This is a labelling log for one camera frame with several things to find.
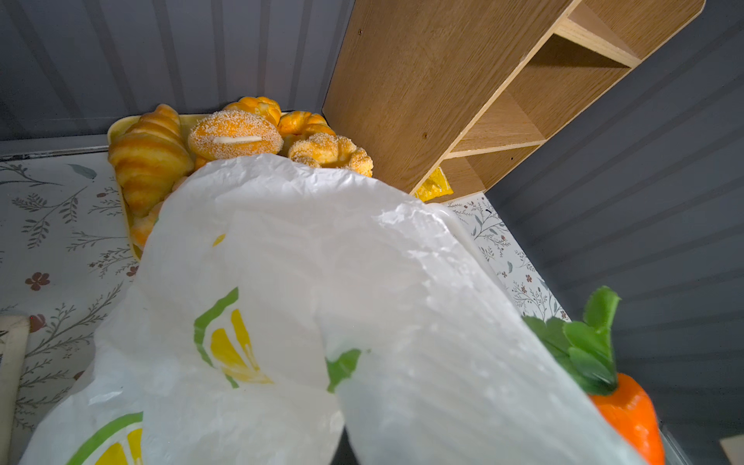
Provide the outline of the white lemon-print plastic bag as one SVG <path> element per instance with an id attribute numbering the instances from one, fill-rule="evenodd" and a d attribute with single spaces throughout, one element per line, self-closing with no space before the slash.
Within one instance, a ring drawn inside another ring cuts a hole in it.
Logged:
<path id="1" fill-rule="evenodd" d="M 458 220 L 275 155 L 168 199 L 25 464 L 637 464 Z"/>

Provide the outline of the orange carrot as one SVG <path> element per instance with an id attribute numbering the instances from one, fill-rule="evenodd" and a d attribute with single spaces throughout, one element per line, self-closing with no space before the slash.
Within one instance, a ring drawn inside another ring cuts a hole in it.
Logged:
<path id="1" fill-rule="evenodd" d="M 589 296 L 580 321 L 522 319 L 646 463 L 664 464 L 666 454 L 653 402 L 634 378 L 617 369 L 611 330 L 620 301 L 614 290 L 602 286 Z"/>

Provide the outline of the cream canvas tote bag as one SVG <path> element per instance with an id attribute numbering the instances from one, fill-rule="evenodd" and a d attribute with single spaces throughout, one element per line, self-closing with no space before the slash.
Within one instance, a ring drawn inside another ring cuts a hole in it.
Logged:
<path id="1" fill-rule="evenodd" d="M 21 382 L 29 318 L 1 317 L 1 463 L 8 464 L 12 443 L 17 390 Z"/>

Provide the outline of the yellow snack bag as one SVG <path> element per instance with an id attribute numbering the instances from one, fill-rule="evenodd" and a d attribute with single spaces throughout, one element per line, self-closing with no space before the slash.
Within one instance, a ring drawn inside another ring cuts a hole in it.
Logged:
<path id="1" fill-rule="evenodd" d="M 441 167 L 438 167 L 430 174 L 429 178 L 417 189 L 414 196 L 422 202 L 429 202 L 434 199 L 446 197 L 453 193 L 453 188 L 449 184 L 447 176 Z"/>

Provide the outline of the wooden shelf unit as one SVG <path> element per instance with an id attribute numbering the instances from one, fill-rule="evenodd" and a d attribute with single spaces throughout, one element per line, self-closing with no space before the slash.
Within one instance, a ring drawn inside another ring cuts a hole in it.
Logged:
<path id="1" fill-rule="evenodd" d="M 482 193 L 703 11 L 690 1 L 359 1 L 323 112 L 414 193 Z"/>

